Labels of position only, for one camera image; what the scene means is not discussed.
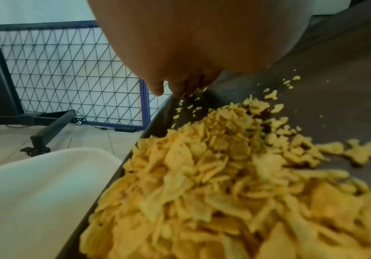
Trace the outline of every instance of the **crushed tortilla chips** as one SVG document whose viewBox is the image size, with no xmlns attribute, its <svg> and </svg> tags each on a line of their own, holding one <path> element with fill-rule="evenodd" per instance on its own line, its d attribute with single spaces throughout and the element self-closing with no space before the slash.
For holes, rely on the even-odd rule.
<svg viewBox="0 0 371 259">
<path fill-rule="evenodd" d="M 328 161 L 324 154 L 363 165 L 371 142 L 314 145 L 287 117 L 258 118 L 269 107 L 251 96 L 140 139 L 125 175 L 101 195 L 80 251 L 90 259 L 371 259 L 371 187 L 345 170 L 309 169 Z"/>
</svg>

